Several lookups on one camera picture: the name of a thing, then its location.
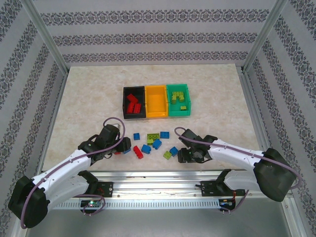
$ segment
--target marble tabletop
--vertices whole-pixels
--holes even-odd
[[[186,83],[192,108],[187,118],[125,120],[126,136],[140,149],[148,133],[169,131],[170,139],[138,159],[133,151],[98,161],[89,170],[99,171],[172,171],[222,170],[235,166],[215,160],[205,164],[166,160],[165,151],[184,145],[173,132],[177,126],[191,129],[204,137],[213,135],[225,142],[258,150],[259,146],[234,64],[225,65],[151,65],[71,67],[56,123],[44,160],[48,170],[67,158],[82,142],[99,134],[108,117],[123,119],[123,87]],[[141,140],[134,141],[133,133]]]

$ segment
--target wall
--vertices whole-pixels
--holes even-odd
[[[16,181],[34,176],[65,77],[18,0],[0,0],[0,237]]]
[[[37,0],[70,66],[236,63],[275,0]]]
[[[270,144],[303,176],[295,191],[308,236],[316,236],[316,6],[291,0],[249,70]]]

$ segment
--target blue lego brick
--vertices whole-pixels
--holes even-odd
[[[134,133],[134,141],[140,140],[140,135],[139,133]]]
[[[158,148],[162,145],[161,140],[157,139],[154,141],[153,143],[153,148],[155,148],[156,150],[158,150]]]
[[[169,152],[170,152],[170,153],[172,154],[172,156],[174,157],[174,156],[176,156],[176,155],[178,154],[178,149],[177,149],[176,147],[173,147],[173,148],[170,149]]]
[[[152,150],[152,149],[150,148],[150,146],[143,145],[143,147],[142,147],[142,152],[143,152],[143,153],[150,154],[150,151],[151,151],[151,150]]]
[[[128,153],[128,152],[130,152],[130,149],[128,149],[127,151],[123,152],[123,154],[126,154],[126,153]]]
[[[160,138],[169,139],[169,132],[160,132]]]

